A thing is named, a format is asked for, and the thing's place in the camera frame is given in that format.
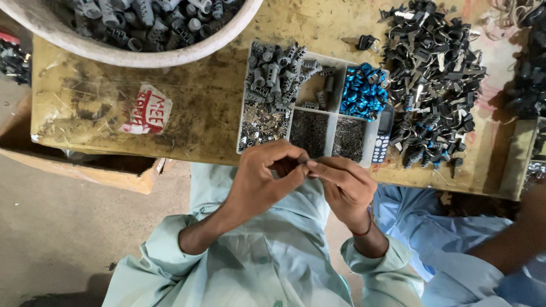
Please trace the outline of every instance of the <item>person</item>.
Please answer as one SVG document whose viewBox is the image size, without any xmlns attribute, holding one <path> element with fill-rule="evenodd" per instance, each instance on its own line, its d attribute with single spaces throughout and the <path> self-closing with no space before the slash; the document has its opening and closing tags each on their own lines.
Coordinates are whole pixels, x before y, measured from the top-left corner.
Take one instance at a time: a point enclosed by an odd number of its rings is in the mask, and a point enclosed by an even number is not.
<svg viewBox="0 0 546 307">
<path fill-rule="evenodd" d="M 435 190 L 380 186 L 373 203 L 378 227 L 412 251 L 425 306 L 546 306 L 546 186 L 516 222 L 442 216 Z"/>
<path fill-rule="evenodd" d="M 191 214 L 119 261 L 103 306 L 352 306 L 328 256 L 330 208 L 353 233 L 341 253 L 364 279 L 361 306 L 422 306 L 411 253 L 372 222 L 377 184 L 351 160 L 278 140 L 245 150 L 238 169 L 191 168 Z"/>
</svg>

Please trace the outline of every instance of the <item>concrete floor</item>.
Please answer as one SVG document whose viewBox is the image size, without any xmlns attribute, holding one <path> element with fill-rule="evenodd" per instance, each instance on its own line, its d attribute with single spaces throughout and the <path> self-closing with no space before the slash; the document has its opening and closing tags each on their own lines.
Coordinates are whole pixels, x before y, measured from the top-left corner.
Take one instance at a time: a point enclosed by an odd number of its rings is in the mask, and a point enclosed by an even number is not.
<svg viewBox="0 0 546 307">
<path fill-rule="evenodd" d="M 0 123 L 26 89 L 0 78 Z M 140 255 L 138 246 L 163 217 L 189 209 L 187 162 L 161 176 L 150 195 L 46 173 L 4 156 L 0 174 L 1 306 L 100 305 L 110 263 Z M 325 232 L 333 266 L 358 306 L 362 280 L 339 253 L 350 232 L 333 214 Z M 63 295 L 45 296 L 50 293 Z"/>
</svg>

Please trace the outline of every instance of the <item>hand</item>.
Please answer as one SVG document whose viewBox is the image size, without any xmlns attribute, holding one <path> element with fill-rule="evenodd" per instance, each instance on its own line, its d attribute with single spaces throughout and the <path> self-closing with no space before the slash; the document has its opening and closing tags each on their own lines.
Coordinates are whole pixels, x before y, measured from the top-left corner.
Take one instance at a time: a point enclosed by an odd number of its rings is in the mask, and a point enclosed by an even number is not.
<svg viewBox="0 0 546 307">
<path fill-rule="evenodd" d="M 252 217 L 266 212 L 276 202 L 304 183 L 309 173 L 307 152 L 285 139 L 245 150 L 228 198 L 221 209 L 231 217 L 236 228 Z M 281 179 L 275 180 L 271 169 Z"/>
<path fill-rule="evenodd" d="M 377 189 L 377 183 L 370 174 L 352 160 L 342 157 L 308 161 L 307 167 L 312 172 L 310 176 L 321 179 L 324 197 L 337 218 L 353 233 L 368 231 L 370 220 L 366 211 Z"/>
<path fill-rule="evenodd" d="M 523 195 L 516 223 L 546 247 L 546 185 L 538 185 Z"/>
</svg>

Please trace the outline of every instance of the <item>mobile phone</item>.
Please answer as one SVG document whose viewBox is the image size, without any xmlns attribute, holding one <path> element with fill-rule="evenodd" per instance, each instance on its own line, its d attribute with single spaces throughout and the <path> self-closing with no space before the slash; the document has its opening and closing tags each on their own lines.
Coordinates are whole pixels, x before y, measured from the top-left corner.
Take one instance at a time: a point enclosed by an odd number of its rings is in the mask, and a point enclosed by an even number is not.
<svg viewBox="0 0 546 307">
<path fill-rule="evenodd" d="M 385 105 L 379 118 L 379 129 L 375 148 L 373 149 L 372 163 L 383 163 L 387 155 L 387 146 L 389 146 L 390 131 L 393 129 L 394 107 L 390 104 Z"/>
</svg>

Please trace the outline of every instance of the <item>wooden workbench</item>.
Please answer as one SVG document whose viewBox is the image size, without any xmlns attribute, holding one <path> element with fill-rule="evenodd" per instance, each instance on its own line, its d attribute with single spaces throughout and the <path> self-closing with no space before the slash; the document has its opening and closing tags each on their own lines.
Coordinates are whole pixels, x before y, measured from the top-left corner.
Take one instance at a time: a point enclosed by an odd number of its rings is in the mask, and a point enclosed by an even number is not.
<svg viewBox="0 0 546 307">
<path fill-rule="evenodd" d="M 111 66 L 71 54 L 34 38 L 32 137 L 47 146 L 86 153 L 168 157 L 177 160 L 237 165 L 237 134 L 246 57 L 252 38 L 288 45 L 294 41 L 308 50 L 353 62 L 378 65 L 371 51 L 356 51 L 343 37 L 373 34 L 384 41 L 385 24 L 377 24 L 380 9 L 401 1 L 265 0 L 248 27 L 230 44 L 200 61 L 168 69 Z M 448 19 L 462 16 L 473 25 L 486 11 L 486 1 L 456 0 L 445 5 Z M 474 27 L 483 33 L 481 27 Z M 495 195 L 502 178 L 508 138 L 514 122 L 499 107 L 499 92 L 513 79 L 513 53 L 521 50 L 525 35 L 505 31 L 499 42 L 482 36 L 473 50 L 485 51 L 489 77 L 483 95 L 472 109 L 476 131 L 466 137 L 465 164 L 455 179 L 450 169 L 439 172 L 419 166 L 404 170 L 396 149 L 385 163 L 370 172 L 380 182 L 441 190 Z M 118 129 L 127 119 L 142 82 L 173 100 L 165 132 L 129 134 Z"/>
</svg>

